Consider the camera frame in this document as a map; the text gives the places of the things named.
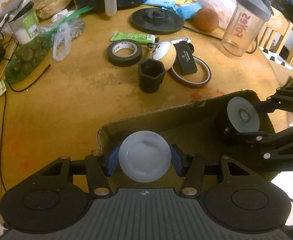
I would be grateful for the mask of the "amber kapton tape roll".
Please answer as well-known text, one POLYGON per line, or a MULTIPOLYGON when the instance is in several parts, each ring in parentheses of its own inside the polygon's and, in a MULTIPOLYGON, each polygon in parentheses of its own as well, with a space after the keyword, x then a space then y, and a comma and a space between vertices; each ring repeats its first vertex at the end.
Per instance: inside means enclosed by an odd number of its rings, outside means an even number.
POLYGON ((209 66, 201 59, 196 56, 193 56, 197 73, 182 76, 178 74, 178 71, 171 67, 169 74, 172 78, 178 83, 190 87, 190 88, 202 88, 205 87, 211 80, 212 74, 209 66))

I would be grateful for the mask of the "black rectangular box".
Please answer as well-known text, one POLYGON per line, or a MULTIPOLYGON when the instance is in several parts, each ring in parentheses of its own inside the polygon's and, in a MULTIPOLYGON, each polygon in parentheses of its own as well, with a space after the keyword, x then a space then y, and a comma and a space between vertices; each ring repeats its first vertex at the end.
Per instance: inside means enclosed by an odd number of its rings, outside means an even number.
POLYGON ((186 41, 174 44, 176 60, 174 67, 180 75, 190 75, 197 72, 197 66, 193 58, 194 46, 186 41))

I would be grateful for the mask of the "black hexagonal cup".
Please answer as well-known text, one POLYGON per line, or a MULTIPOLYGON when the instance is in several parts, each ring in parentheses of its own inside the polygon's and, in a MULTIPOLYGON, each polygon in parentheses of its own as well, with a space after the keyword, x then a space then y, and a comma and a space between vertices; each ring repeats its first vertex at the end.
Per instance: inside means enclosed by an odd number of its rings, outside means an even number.
POLYGON ((154 59, 145 59, 138 64, 140 89, 145 93, 155 93, 165 76, 164 64, 154 59))

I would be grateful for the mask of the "black tape roll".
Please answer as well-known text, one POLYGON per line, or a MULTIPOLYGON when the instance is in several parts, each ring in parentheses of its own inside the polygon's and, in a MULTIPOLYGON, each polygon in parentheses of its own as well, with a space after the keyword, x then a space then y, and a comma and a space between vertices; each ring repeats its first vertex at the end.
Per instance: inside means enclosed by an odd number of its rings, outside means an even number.
POLYGON ((137 64, 142 58, 142 46, 133 40, 112 42, 107 48, 108 61, 118 67, 137 64))

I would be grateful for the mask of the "shiba dog plush case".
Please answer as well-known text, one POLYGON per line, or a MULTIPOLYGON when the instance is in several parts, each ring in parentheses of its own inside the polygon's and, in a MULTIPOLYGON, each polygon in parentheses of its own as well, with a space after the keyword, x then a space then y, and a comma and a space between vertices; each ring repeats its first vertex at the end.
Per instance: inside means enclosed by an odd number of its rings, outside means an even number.
POLYGON ((161 42, 151 48, 147 54, 147 58, 162 62, 165 70, 168 71, 176 59, 175 46, 169 41, 161 42))

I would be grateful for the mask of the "green cream tube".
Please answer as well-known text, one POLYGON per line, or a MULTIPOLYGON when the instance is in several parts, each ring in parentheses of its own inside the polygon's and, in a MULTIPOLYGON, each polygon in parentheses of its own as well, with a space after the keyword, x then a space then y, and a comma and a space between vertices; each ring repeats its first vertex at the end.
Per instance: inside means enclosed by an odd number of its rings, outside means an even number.
POLYGON ((110 41, 120 40, 133 40, 139 44, 148 44, 159 42, 159 37, 152 34, 117 32, 110 39, 110 41))

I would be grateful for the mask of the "cardboard box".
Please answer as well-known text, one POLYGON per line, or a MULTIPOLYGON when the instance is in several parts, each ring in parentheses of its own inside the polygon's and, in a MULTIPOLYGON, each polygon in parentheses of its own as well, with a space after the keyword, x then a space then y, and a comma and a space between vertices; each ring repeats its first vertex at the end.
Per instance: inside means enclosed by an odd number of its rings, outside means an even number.
POLYGON ((176 144, 183 153, 203 155, 212 164, 217 163, 219 156, 229 154, 254 172, 265 172, 255 151, 246 146, 234 146, 214 135, 215 116, 234 96, 241 96, 253 103, 260 102, 256 92, 242 90, 110 122, 98 131, 100 152, 110 153, 134 132, 153 131, 168 144, 176 144))

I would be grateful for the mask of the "wooden chair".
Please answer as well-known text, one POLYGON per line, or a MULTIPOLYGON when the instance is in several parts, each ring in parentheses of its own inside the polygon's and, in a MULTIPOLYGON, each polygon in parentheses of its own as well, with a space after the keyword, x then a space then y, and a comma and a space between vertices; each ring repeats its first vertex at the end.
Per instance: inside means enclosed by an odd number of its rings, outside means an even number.
MULTIPOLYGON (((279 55, 289 41, 293 23, 287 20, 279 10, 274 7, 271 7, 271 9, 273 15, 258 34, 258 46, 279 55)), ((289 49, 286 62, 293 68, 293 44, 289 49)))

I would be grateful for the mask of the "marble pattern flat bar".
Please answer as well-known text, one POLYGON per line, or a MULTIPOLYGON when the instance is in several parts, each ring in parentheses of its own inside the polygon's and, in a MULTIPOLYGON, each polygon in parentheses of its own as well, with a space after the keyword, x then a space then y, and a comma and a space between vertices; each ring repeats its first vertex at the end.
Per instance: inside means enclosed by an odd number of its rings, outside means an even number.
POLYGON ((179 39, 176 39, 176 40, 171 40, 170 43, 172 44, 177 44, 179 42, 187 42, 187 43, 190 43, 191 42, 191 39, 190 38, 179 38, 179 39))

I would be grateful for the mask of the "green net bag of nuts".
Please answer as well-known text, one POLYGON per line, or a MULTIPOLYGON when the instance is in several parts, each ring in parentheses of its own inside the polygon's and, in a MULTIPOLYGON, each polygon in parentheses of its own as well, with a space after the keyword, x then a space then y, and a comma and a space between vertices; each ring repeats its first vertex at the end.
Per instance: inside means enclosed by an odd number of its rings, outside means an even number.
POLYGON ((52 47, 50 35, 37 36, 22 45, 4 70, 5 83, 17 83, 29 76, 42 62, 52 47))

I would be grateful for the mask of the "clear plastic bag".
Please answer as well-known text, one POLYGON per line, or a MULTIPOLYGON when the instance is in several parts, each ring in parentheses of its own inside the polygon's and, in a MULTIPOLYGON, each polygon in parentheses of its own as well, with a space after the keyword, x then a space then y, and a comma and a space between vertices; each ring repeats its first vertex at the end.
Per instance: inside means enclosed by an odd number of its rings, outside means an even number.
POLYGON ((52 57, 55 61, 62 61, 70 53, 72 41, 82 35, 85 29, 85 21, 80 15, 91 9, 89 6, 83 7, 57 23, 38 28, 40 36, 51 39, 52 57))

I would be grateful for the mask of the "clear shaker bottle grey lid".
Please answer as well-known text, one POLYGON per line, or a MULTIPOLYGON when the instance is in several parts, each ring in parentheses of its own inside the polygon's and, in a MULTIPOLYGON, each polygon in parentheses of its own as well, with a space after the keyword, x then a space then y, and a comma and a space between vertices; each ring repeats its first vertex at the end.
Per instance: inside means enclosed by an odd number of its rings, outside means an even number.
POLYGON ((236 0, 236 8, 220 42, 222 53, 239 59, 274 15, 269 0, 236 0))

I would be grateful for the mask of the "brown round pear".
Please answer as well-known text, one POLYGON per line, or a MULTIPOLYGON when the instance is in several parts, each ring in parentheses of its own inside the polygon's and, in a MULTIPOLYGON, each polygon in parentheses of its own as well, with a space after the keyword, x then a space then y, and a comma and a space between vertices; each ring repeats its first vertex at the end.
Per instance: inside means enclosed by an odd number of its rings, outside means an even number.
POLYGON ((219 26, 219 16, 210 8, 201 8, 194 16, 193 25, 198 30, 212 32, 219 26))

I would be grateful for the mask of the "black kettle base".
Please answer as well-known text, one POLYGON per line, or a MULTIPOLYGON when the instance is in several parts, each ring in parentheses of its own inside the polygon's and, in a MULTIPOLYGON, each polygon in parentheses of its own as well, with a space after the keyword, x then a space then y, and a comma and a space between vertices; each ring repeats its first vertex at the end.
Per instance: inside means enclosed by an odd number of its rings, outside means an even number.
POLYGON ((131 25, 146 33, 169 35, 178 32, 184 26, 184 20, 174 12, 160 8, 143 8, 130 17, 131 25))

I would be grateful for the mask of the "blue wipes pack right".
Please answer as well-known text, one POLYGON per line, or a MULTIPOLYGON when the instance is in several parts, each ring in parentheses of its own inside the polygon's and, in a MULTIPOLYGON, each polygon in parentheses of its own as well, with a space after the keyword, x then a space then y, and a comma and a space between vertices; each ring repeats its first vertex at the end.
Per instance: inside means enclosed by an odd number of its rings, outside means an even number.
POLYGON ((174 12, 184 21, 193 18, 196 13, 202 9, 202 6, 198 2, 176 4, 173 7, 174 12))

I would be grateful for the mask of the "white tub green label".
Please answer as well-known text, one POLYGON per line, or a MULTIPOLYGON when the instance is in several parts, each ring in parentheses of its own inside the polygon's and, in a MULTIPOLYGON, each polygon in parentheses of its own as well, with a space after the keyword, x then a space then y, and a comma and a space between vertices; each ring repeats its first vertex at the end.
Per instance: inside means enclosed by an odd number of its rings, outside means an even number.
POLYGON ((10 22, 9 26, 20 45, 31 42, 38 36, 39 20, 34 10, 34 3, 29 2, 10 22))

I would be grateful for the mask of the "brown bark slab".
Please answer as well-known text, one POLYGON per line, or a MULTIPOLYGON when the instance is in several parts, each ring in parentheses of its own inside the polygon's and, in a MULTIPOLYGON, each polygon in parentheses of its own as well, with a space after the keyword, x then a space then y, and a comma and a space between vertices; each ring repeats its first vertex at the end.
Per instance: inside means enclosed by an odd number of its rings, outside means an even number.
POLYGON ((73 0, 40 0, 34 4, 34 10, 39 21, 47 20, 66 9, 73 0))

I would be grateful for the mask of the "grey power bank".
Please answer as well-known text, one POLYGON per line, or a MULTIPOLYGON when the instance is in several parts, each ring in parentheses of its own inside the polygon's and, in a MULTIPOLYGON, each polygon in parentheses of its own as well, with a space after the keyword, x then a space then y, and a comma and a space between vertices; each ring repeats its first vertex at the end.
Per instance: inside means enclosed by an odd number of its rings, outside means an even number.
POLYGON ((0 13, 0 22, 3 20, 5 14, 8 14, 9 16, 12 12, 18 10, 23 1, 24 0, 12 0, 9 2, 0 13))

